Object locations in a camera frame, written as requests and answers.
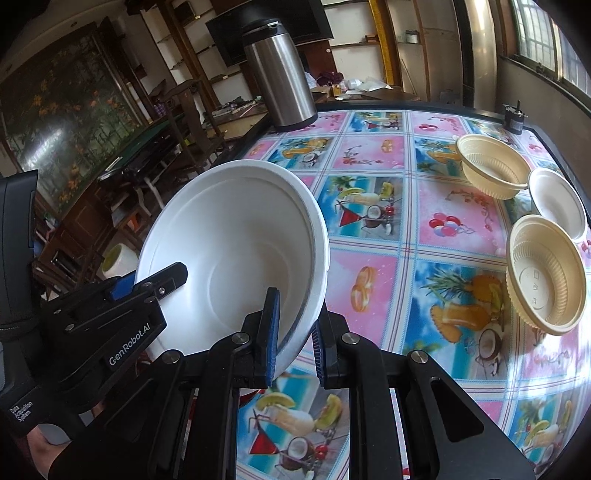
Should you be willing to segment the white foam bowl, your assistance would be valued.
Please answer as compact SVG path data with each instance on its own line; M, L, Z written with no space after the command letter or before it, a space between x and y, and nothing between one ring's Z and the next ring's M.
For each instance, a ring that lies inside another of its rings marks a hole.
M536 168L529 175L528 188L533 208L541 216L558 224L573 242L587 234L583 203L571 184L546 168Z
M311 190L286 168L235 160L187 183L166 204L140 251L136 282L180 262L185 283L160 300L165 329L148 346L205 351L280 291L276 373L304 348L325 302L329 237Z

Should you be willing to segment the large cream ribbed bowl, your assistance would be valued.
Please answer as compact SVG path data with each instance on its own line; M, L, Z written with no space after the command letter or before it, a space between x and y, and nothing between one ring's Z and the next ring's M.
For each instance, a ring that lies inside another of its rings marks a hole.
M540 215L525 215L511 229L506 286L520 319L546 334L563 336L583 316L583 261L566 231Z

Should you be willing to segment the small cream ribbed bowl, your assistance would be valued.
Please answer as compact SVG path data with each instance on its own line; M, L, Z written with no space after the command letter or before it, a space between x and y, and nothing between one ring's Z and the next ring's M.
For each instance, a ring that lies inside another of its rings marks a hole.
M528 188L531 168L525 158L505 143L479 134L456 140L462 169L470 183L498 200L510 200Z

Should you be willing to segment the dark wooden chair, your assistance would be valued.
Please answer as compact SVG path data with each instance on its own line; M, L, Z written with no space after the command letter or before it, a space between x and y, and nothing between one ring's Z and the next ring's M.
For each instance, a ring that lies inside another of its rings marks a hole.
M204 173L219 156L228 153L228 143L207 110L200 113L194 96L201 82L195 79L167 87L166 80L150 92L153 105L160 104L180 147L180 156L197 174Z

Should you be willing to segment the green mahjong table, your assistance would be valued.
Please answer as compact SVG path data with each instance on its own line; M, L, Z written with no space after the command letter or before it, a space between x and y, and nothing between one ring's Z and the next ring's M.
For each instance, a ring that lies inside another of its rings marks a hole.
M163 160L178 144L168 120L147 127L119 152L115 159L98 175L98 181L121 175L134 175L151 161Z

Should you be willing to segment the flower landscape painting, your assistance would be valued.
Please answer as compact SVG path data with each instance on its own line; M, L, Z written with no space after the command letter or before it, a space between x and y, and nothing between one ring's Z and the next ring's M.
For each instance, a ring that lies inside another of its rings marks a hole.
M45 47L1 83L1 138L20 170L37 171L37 189L57 215L144 124L94 24Z

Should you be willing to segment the colourful fruit pattern tablecloth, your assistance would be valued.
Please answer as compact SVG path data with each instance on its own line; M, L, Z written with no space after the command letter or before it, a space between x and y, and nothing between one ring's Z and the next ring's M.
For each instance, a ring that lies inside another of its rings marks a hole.
M332 110L301 131L260 121L238 157L287 168L329 231L325 301L381 348L421 349L478 403L540 479L578 476L590 450L590 320L554 336L506 289L506 246L531 197L492 198L465 177L456 142L483 134L532 169L571 170L538 127L521 134L458 110Z

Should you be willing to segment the stainless steel thermos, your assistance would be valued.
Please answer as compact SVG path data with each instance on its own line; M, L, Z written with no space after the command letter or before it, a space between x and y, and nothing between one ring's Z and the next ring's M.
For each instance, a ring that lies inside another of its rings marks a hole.
M300 130L318 119L290 34L281 32L246 45L245 56L277 131Z

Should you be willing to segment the black television screen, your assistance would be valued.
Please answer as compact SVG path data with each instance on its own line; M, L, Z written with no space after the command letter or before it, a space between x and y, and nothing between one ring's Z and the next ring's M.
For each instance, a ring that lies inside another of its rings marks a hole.
M246 45L281 32L290 34L295 45L334 37L321 1L245 1L205 26L228 67L246 61Z

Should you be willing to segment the small black motor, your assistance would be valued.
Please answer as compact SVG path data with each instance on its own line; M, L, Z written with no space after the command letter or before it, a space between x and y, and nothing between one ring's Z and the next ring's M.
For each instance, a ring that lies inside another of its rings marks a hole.
M518 100L515 105L504 104L503 107L503 127L515 135L521 135L527 118L527 115L521 109L521 101Z

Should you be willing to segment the beige standing air conditioner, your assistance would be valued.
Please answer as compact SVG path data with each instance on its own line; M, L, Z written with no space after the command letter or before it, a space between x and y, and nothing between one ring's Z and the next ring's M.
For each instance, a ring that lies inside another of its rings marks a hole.
M462 101L493 112L497 96L497 41L487 0L454 2L462 60Z

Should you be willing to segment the window with metal grille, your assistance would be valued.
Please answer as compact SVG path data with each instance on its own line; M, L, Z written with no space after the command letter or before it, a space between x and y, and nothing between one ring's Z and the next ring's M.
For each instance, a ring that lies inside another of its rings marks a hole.
M531 0L510 1L517 29L517 57L549 80L590 97L590 75L565 34Z

